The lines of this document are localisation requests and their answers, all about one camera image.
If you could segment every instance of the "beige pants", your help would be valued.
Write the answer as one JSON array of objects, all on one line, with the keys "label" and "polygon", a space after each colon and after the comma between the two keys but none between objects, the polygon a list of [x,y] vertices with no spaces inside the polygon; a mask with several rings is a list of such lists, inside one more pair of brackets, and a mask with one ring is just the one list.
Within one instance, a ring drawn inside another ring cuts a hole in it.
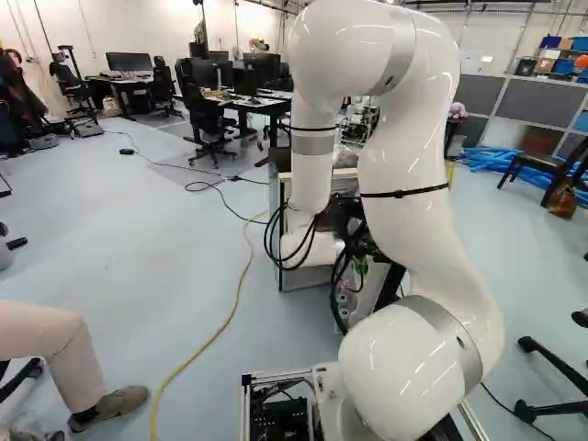
[{"label": "beige pants", "polygon": [[84,318],[75,312],[0,300],[0,360],[42,356],[72,413],[106,395]]}]

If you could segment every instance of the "brown bag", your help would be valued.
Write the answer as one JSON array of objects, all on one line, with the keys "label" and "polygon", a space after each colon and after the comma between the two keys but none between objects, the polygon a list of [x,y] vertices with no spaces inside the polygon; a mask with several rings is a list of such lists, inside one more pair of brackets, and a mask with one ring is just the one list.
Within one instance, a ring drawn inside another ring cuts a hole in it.
[{"label": "brown bag", "polygon": [[548,211],[563,219],[571,219],[578,207],[578,199],[569,184],[563,184],[548,200]]}]

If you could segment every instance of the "white wall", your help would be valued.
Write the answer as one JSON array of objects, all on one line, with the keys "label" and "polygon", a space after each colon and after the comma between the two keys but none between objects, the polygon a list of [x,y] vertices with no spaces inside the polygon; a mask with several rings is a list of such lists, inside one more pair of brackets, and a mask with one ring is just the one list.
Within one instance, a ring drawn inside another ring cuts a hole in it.
[{"label": "white wall", "polygon": [[[33,0],[8,0],[17,15],[17,23],[25,40],[20,42],[6,1],[0,2],[0,40],[5,47],[18,49],[39,58],[37,65],[24,65],[31,87],[52,107],[62,107],[62,98],[51,79],[43,75],[51,62],[51,53],[45,42]],[[188,56],[188,43],[194,39],[194,27],[200,21],[200,7],[191,0],[37,0],[40,14],[47,29],[53,51],[57,46],[74,47],[82,75],[98,74],[107,70],[107,51],[148,52],[163,55],[171,67],[175,60]],[[92,46],[85,31],[83,8]],[[232,53],[237,43],[235,13],[232,0],[205,2],[209,33],[209,48]],[[272,9],[240,2],[237,8],[239,44],[249,51],[249,39],[264,39],[270,50],[276,48],[279,32],[279,13]]]},{"label": "white wall", "polygon": [[[47,77],[50,51],[44,40],[33,0],[7,0],[17,15],[28,52],[39,57],[39,65],[26,64],[28,81],[50,105],[58,106],[61,98],[53,82]],[[82,74],[97,74],[107,69],[106,51],[145,51],[163,55],[173,66],[177,58],[187,56],[187,44],[193,39],[193,28],[200,20],[200,8],[190,0],[37,0],[51,45],[72,44]],[[537,10],[565,9],[568,0],[537,5]],[[96,55],[86,35],[80,5],[85,11],[87,28]],[[20,6],[22,17],[18,13]],[[571,11],[584,13],[588,0],[572,0]],[[237,43],[232,0],[205,2],[209,32],[209,46],[213,50],[232,51]],[[489,8],[526,8],[525,4],[490,4]],[[466,24],[464,13],[435,13],[447,23],[453,36],[466,54],[492,57],[490,63],[462,64],[464,74],[500,75],[508,68],[518,37],[523,32],[525,14],[494,14],[474,12]],[[533,15],[526,27],[516,57],[533,55],[541,38],[555,33],[563,16]],[[294,17],[288,15],[287,29]],[[582,35],[581,17],[563,20],[560,35]],[[28,40],[25,26],[30,35]],[[265,39],[271,51],[276,48],[279,33],[279,13],[269,8],[240,2],[238,6],[239,43],[248,51],[248,40]],[[15,25],[8,13],[6,1],[0,1],[0,39],[6,47],[25,52]]]},{"label": "white wall", "polygon": [[[489,9],[509,8],[527,9],[529,4],[489,4]],[[537,11],[565,10],[568,0],[561,0],[558,5],[538,4]],[[588,0],[572,0],[570,12],[585,13]],[[464,74],[501,75],[509,67],[517,39],[522,39],[515,57],[535,55],[539,42],[548,33],[555,34],[563,20],[560,35],[562,37],[576,37],[582,35],[582,17],[566,17],[534,14],[529,19],[524,32],[526,14],[494,14],[471,13],[466,22],[465,13],[430,13],[444,21],[452,35],[459,42],[462,51],[478,53],[492,57],[491,63],[462,63]]]}]

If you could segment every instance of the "orange object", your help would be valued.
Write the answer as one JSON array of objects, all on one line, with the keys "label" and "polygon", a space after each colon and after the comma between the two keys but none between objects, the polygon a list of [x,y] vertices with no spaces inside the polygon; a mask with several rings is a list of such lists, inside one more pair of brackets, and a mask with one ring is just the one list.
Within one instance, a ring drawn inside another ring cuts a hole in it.
[{"label": "orange object", "polygon": [[588,67],[588,55],[581,55],[578,57],[575,64],[578,67]]}]

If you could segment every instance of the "yellow power cord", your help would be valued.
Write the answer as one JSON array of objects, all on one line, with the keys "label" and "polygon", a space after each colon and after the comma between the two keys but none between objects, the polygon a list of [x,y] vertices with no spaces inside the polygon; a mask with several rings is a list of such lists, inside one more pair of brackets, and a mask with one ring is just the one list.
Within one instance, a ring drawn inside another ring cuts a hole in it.
[{"label": "yellow power cord", "polygon": [[243,269],[243,272],[241,273],[241,276],[239,277],[239,284],[237,285],[237,296],[235,298],[235,303],[232,306],[231,314],[229,314],[229,317],[227,317],[227,319],[224,321],[222,326],[219,329],[217,329],[217,331],[214,333],[214,335],[212,335],[212,337],[203,346],[201,346],[199,348],[199,350],[191,358],[186,360],[184,363],[182,363],[180,366],[178,366],[176,369],[174,369],[171,374],[169,374],[167,376],[167,378],[164,380],[164,382],[159,387],[159,390],[157,390],[157,394],[155,394],[155,400],[153,401],[153,407],[151,410],[151,440],[152,441],[157,441],[157,439],[158,439],[157,438],[157,413],[159,411],[159,401],[162,399],[162,397],[164,395],[165,388],[167,388],[167,386],[169,386],[169,384],[175,379],[175,377],[177,377],[180,374],[180,372],[182,372],[185,368],[187,368],[194,360],[196,360],[198,358],[198,356],[200,354],[202,354],[210,345],[212,345],[212,343],[217,339],[217,337],[219,337],[219,335],[221,335],[222,332],[225,329],[227,329],[227,326],[229,326],[229,323],[231,323],[232,318],[234,317],[235,313],[237,312],[237,307],[239,306],[239,299],[241,298],[241,288],[243,286],[243,281],[245,280],[245,276],[247,274],[247,271],[249,270],[249,267],[251,266],[251,264],[254,261],[254,245],[252,244],[251,239],[249,239],[249,236],[247,235],[247,227],[249,226],[251,221],[254,221],[255,219],[259,218],[260,216],[263,216],[266,213],[267,213],[267,210],[254,215],[243,226],[243,238],[245,239],[245,241],[247,242],[247,245],[249,246],[249,260],[247,261],[247,265],[245,265],[245,268]]}]

